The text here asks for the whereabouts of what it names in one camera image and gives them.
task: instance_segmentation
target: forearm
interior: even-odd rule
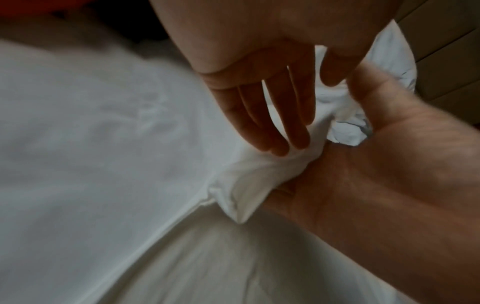
[[[480,302],[478,220],[372,183],[338,162],[323,168],[331,170],[324,176],[347,176],[336,178],[333,189],[315,187],[316,195],[302,198],[321,206],[315,234],[420,302]],[[327,201],[322,193],[330,193]]]

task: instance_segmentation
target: mattress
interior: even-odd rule
[[[84,14],[0,37],[1,303],[396,300],[273,215],[238,226],[203,206],[241,139],[170,42],[133,46]],[[415,84],[394,23],[369,56]],[[348,119],[330,138],[365,133]]]

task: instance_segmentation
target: hand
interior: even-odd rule
[[[374,134],[329,144],[265,206],[420,302],[480,302],[480,133],[362,63]]]
[[[338,84],[362,60],[402,0],[151,0],[173,41],[240,135],[278,156],[289,145],[269,116],[262,80],[291,143],[305,148],[320,76]]]

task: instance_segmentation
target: red object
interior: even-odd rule
[[[0,0],[0,17],[34,16],[75,9],[91,0]]]

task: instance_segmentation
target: skin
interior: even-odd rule
[[[364,58],[402,0],[150,0],[239,134],[262,151],[289,145],[269,116],[262,81],[290,142],[306,148],[315,115],[315,45],[334,86]]]
[[[264,205],[420,303],[480,302],[480,133],[362,63],[374,134],[330,143]]]

